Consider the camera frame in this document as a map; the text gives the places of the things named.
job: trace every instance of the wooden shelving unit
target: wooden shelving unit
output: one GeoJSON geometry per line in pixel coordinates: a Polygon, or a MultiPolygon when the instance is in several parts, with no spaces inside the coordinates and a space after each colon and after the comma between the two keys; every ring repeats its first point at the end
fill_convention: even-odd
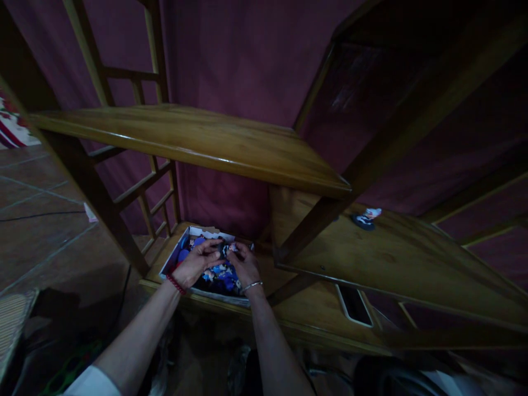
{"type": "MultiPolygon", "coordinates": [[[[478,202],[526,177],[526,166],[506,167],[461,192],[422,220],[385,212],[377,230],[363,232],[349,220],[365,206],[356,200],[384,172],[454,111],[489,76],[528,42],[527,4],[514,0],[417,2],[367,0],[334,32],[293,129],[167,104],[169,100],[162,25],[156,0],[145,6],[153,71],[103,65],[82,0],[64,0],[92,82],[103,107],[63,112],[5,6],[0,3],[0,41],[10,62],[0,63],[0,86],[12,97],[30,129],[62,166],[148,290],[160,284],[158,272],[189,223],[179,215],[176,161],[231,172],[270,183],[273,248],[257,242],[256,252],[270,304],[291,340],[321,348],[390,354],[394,349],[459,349],[528,345],[528,294],[442,234],[431,222],[478,202]],[[336,58],[350,43],[433,55],[435,62],[399,102],[392,116],[350,166],[338,175],[297,132],[336,58]],[[118,108],[108,79],[132,82],[138,106],[118,108]],[[145,106],[142,81],[154,81],[159,104],[145,106]],[[108,146],[86,153],[79,138],[108,146]],[[112,200],[95,165],[137,150],[151,156],[151,173],[112,200]],[[155,156],[169,159],[158,166],[155,156]],[[170,190],[149,207],[146,190],[169,174],[170,190]],[[139,250],[120,216],[139,200],[151,240],[139,250]],[[168,218],[171,200],[175,221],[168,218]],[[164,222],[154,228],[162,211],[164,222]],[[154,264],[145,255],[162,230],[167,240],[154,264]],[[475,326],[448,331],[394,333],[368,300],[372,328],[342,313],[334,283],[386,293],[474,320],[475,326]]],[[[516,219],[504,227],[525,226],[516,219]]],[[[203,296],[186,304],[247,320],[250,311],[203,296]]]]}
{"type": "MultiPolygon", "coordinates": [[[[319,197],[278,186],[270,186],[269,195],[278,249],[319,197]]],[[[352,203],[295,259],[278,267],[528,331],[526,300],[474,255],[404,214],[384,211],[376,231],[364,231],[350,215],[365,208],[352,203]]]]}

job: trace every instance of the wall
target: wall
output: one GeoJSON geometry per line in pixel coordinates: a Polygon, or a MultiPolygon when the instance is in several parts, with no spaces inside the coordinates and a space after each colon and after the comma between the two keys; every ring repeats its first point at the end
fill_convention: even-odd
{"type": "MultiPolygon", "coordinates": [[[[5,0],[64,109],[99,102],[62,1],[5,0]]],[[[334,28],[360,1],[162,0],[170,99],[234,116],[291,126],[334,28]]],[[[86,0],[103,63],[150,71],[142,6],[133,0],[86,0]]],[[[433,62],[415,53],[350,47],[333,68],[302,136],[342,171],[386,120],[413,81],[433,62]]],[[[360,198],[419,215],[513,157],[526,155],[528,51],[524,50],[471,95],[360,198]]],[[[131,84],[111,81],[120,106],[132,105],[131,84]]],[[[147,102],[154,90],[146,86],[147,102]]],[[[85,143],[95,148],[96,144],[85,143]]],[[[145,155],[126,152],[98,171],[113,197],[148,172],[145,155]]],[[[178,164],[185,220],[251,238],[269,219],[266,184],[178,164]]],[[[168,180],[151,189],[151,204],[168,180]]],[[[526,182],[441,224],[467,236],[527,209],[526,182]]],[[[139,205],[123,216],[145,233],[139,205]]],[[[526,231],[474,249],[528,287],[526,231]]]]}

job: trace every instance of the silver bracelet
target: silver bracelet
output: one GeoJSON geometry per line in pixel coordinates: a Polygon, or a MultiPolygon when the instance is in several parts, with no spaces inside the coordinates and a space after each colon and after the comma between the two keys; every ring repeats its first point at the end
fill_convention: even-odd
{"type": "Polygon", "coordinates": [[[251,283],[250,285],[247,285],[244,289],[242,289],[242,293],[246,293],[246,290],[251,289],[253,286],[257,286],[258,284],[264,284],[264,282],[260,280],[258,282],[251,283]]]}

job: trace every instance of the red bracelet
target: red bracelet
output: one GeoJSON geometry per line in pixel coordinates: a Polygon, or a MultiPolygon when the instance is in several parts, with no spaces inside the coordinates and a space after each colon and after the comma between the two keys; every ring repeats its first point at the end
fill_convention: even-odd
{"type": "Polygon", "coordinates": [[[174,279],[172,274],[167,274],[167,279],[174,285],[175,288],[180,292],[181,295],[187,294],[187,292],[180,286],[180,284],[174,279]]]}

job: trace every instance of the floor tile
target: floor tile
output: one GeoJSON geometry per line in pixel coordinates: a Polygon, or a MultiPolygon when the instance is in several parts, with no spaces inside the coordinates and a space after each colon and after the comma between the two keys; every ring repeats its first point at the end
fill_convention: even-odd
{"type": "MultiPolygon", "coordinates": [[[[84,208],[80,204],[41,194],[2,211],[0,219],[82,210],[84,208]]],[[[0,222],[0,291],[88,226],[84,213],[53,214],[0,222]]]]}
{"type": "Polygon", "coordinates": [[[84,197],[84,195],[78,192],[77,188],[75,188],[70,182],[67,182],[66,184],[51,189],[50,191],[52,193],[58,194],[74,201],[86,202],[86,198],[84,197]]]}
{"type": "Polygon", "coordinates": [[[28,146],[22,148],[14,148],[12,150],[0,151],[0,167],[8,166],[22,161],[27,161],[32,158],[49,155],[44,146],[28,146]]]}
{"type": "Polygon", "coordinates": [[[8,168],[0,168],[0,175],[41,189],[54,187],[66,180],[64,174],[49,156],[8,168]]]}
{"type": "MultiPolygon", "coordinates": [[[[80,307],[85,307],[121,293],[127,270],[125,257],[106,231],[96,224],[9,292],[51,287],[78,294],[80,307]]],[[[132,270],[129,285],[137,284],[139,279],[139,274],[132,270]]]]}
{"type": "Polygon", "coordinates": [[[38,190],[26,187],[14,181],[0,179],[0,210],[30,196],[39,194],[38,190]]]}

